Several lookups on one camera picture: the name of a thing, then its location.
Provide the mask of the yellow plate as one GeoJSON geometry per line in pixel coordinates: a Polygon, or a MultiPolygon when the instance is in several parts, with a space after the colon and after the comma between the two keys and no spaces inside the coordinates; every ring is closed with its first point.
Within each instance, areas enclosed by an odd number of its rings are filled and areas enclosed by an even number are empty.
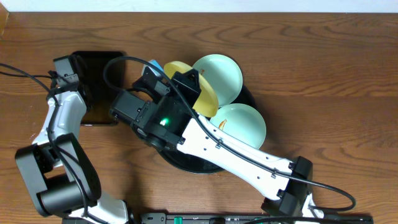
{"type": "MultiPolygon", "coordinates": [[[[164,65],[164,72],[169,78],[172,78],[175,72],[185,73],[191,69],[193,67],[180,61],[173,61],[164,65]]],[[[199,83],[201,93],[193,105],[193,109],[205,117],[212,118],[219,108],[217,94],[202,74],[199,74],[199,83]]]]}

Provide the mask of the light blue plate top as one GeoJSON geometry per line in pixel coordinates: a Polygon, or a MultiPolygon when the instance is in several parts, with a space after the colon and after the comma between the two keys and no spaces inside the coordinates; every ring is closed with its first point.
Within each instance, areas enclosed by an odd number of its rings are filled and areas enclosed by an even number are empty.
{"type": "Polygon", "coordinates": [[[219,107],[232,103],[243,87],[243,73],[230,57],[221,54],[206,55],[193,64],[211,85],[218,97],[219,107]]]}

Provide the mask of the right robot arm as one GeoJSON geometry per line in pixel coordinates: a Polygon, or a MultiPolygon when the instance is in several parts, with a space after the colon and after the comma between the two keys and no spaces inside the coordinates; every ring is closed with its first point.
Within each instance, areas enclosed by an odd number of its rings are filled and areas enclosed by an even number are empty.
{"type": "Polygon", "coordinates": [[[143,74],[134,89],[154,100],[144,101],[120,90],[110,113],[163,157],[175,161],[179,154],[186,154],[227,170],[265,196],[263,209],[273,216],[307,217],[316,222],[326,217],[308,189],[310,161],[299,157],[292,162],[259,151],[193,109],[203,90],[197,70],[176,71],[168,77],[155,68],[143,74]]]}

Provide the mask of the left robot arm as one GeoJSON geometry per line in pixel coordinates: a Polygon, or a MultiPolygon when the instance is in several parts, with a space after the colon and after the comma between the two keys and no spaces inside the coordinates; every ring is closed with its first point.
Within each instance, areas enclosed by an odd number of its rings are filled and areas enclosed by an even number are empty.
{"type": "Polygon", "coordinates": [[[128,223],[127,205],[101,189],[100,179],[78,142],[87,111],[87,85],[58,82],[47,96],[49,110],[32,144],[15,160],[36,211],[75,222],[128,223]]]}

